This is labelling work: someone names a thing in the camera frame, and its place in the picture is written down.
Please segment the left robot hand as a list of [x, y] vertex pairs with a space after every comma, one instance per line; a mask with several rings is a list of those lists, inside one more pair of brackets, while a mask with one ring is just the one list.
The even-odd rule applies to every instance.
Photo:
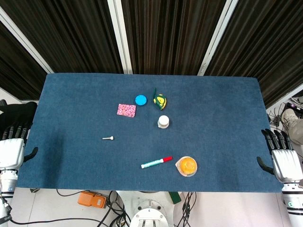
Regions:
[[11, 125], [7, 127], [0, 137], [0, 170], [17, 171], [23, 163], [33, 159], [38, 147], [35, 147], [32, 152], [25, 155], [25, 146], [30, 126]]

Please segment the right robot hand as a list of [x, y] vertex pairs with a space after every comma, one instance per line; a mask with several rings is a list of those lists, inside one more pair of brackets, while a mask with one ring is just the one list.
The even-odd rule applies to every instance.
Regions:
[[303, 171], [297, 152], [293, 149], [292, 142], [287, 133], [277, 130], [264, 129], [261, 131], [265, 137], [272, 167], [264, 164], [261, 157], [257, 163], [261, 169], [282, 183], [298, 183], [303, 179]]

